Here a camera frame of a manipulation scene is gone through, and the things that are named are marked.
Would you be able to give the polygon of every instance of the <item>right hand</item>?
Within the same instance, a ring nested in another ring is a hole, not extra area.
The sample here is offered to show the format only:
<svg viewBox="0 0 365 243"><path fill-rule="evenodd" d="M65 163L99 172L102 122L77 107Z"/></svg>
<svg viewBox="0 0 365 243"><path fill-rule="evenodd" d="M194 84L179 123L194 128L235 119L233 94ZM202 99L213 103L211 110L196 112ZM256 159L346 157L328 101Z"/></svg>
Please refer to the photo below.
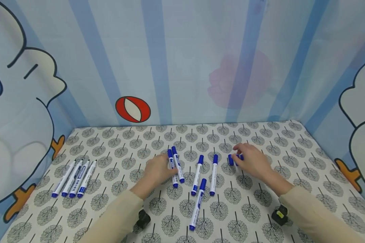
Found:
<svg viewBox="0 0 365 243"><path fill-rule="evenodd" d="M257 179L263 181L264 177L274 172L265 154L259 151L255 146L248 143L239 143L235 145L233 149L237 151L237 154L242 153L244 160L239 159L236 154L232 155L232 159L241 167L241 169Z"/></svg>

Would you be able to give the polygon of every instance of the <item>blue stripe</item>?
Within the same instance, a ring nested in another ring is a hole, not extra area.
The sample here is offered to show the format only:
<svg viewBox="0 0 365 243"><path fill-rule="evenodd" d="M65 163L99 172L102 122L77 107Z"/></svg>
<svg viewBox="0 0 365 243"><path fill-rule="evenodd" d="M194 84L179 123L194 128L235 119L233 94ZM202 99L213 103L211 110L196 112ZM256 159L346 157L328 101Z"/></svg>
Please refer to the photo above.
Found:
<svg viewBox="0 0 365 243"><path fill-rule="evenodd" d="M266 2L266 0L249 1L241 53L239 55L238 67L227 106L226 123L237 122L239 113L241 112L247 88L249 87L255 50L260 35L262 19L264 18ZM261 6L261 11L257 13L256 10L259 5Z"/></svg>
<svg viewBox="0 0 365 243"><path fill-rule="evenodd" d="M324 118L333 109L334 105L338 104L339 96L347 88L351 87L354 81L355 75L362 65L365 63L365 42L359 49L357 54L352 59L351 63L344 71L342 76L338 79L337 83L330 90L329 94L320 104L319 108L311 116L311 118L306 122L305 127L313 135L318 127L323 122Z"/></svg>
<svg viewBox="0 0 365 243"><path fill-rule="evenodd" d="M170 105L162 0L141 0L141 3L160 123L170 125L172 124L172 107Z"/></svg>
<svg viewBox="0 0 365 243"><path fill-rule="evenodd" d="M328 2L329 1L327 0L315 1L310 13L310 17L308 18L308 22L306 24L305 31L300 40L295 58L293 59L292 66L288 72L287 77L285 78L282 88L277 94L272 108L270 109L269 120L280 120L281 115L292 99L300 79L300 74L303 70L303 65L306 61L312 39L314 38L316 29L319 26L320 20L324 14L324 11L326 10Z"/></svg>
<svg viewBox="0 0 365 243"><path fill-rule="evenodd" d="M24 32L26 33L27 46L46 50L34 30L31 28L31 25L29 24L18 3L14 0L2 0L1 2L14 13L16 18L21 23ZM60 102L60 105L62 105L62 107L65 109L66 113L70 114L70 119L73 121L76 127L89 126L88 120L85 118L83 112L69 90L69 85L67 90L65 90L65 92L63 92L57 99Z"/></svg>
<svg viewBox="0 0 365 243"><path fill-rule="evenodd" d="M112 70L111 64L108 60L103 41L101 41L101 36L96 26L96 21L93 17L89 2L87 0L69 0L69 4L77 20L77 24L80 27L85 43L92 56L93 63L95 64L101 81L103 82L104 89L108 95L108 99L110 100L112 109L115 111L114 113L118 118L119 125L131 125L131 122L123 119L116 112L115 103L121 97L121 93L118 87L118 82L116 82L116 78Z"/></svg>

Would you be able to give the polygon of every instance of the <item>sleeve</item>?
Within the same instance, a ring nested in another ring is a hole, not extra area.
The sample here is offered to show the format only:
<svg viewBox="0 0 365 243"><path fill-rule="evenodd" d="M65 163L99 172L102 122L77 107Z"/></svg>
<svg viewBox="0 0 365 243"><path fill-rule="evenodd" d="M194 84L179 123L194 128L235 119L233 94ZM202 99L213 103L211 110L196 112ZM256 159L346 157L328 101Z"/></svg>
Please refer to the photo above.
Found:
<svg viewBox="0 0 365 243"><path fill-rule="evenodd" d="M139 220L143 200L130 190L124 191L106 209L78 243L117 243L132 232Z"/></svg>
<svg viewBox="0 0 365 243"><path fill-rule="evenodd" d="M288 217L315 242L365 243L354 230L302 187L293 187L280 196L280 202L288 209Z"/></svg>

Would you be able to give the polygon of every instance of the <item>blue marker cap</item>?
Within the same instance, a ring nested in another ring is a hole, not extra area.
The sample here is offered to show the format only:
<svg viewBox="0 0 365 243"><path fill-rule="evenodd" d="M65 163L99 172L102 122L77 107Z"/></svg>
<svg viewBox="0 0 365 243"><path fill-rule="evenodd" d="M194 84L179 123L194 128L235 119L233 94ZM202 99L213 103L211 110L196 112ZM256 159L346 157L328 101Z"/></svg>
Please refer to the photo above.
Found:
<svg viewBox="0 0 365 243"><path fill-rule="evenodd" d="M200 190L205 190L206 179L201 180Z"/></svg>
<svg viewBox="0 0 365 243"><path fill-rule="evenodd" d="M173 158L173 154L172 154L172 150L171 149L168 149L168 156L169 156L169 158Z"/></svg>
<svg viewBox="0 0 365 243"><path fill-rule="evenodd" d="M200 155L199 161L197 163L198 164L203 164L203 160L204 160L204 155Z"/></svg>
<svg viewBox="0 0 365 243"><path fill-rule="evenodd" d="M176 150L175 146L172 146L172 152L173 152L173 154L177 154L177 150Z"/></svg>
<svg viewBox="0 0 365 243"><path fill-rule="evenodd" d="M234 166L234 160L231 157L231 154L228 155L228 164Z"/></svg>
<svg viewBox="0 0 365 243"><path fill-rule="evenodd" d="M218 155L214 154L214 161L213 164L217 164L218 163Z"/></svg>

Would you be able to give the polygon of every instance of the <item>wrist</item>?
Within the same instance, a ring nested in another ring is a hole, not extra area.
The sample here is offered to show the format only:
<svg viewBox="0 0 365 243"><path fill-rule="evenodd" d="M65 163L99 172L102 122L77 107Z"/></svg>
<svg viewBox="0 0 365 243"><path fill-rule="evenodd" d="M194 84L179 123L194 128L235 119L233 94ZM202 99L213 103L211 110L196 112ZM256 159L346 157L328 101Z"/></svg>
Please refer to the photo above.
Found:
<svg viewBox="0 0 365 243"><path fill-rule="evenodd" d="M142 177L130 190L142 200L145 200L155 189L154 181Z"/></svg>

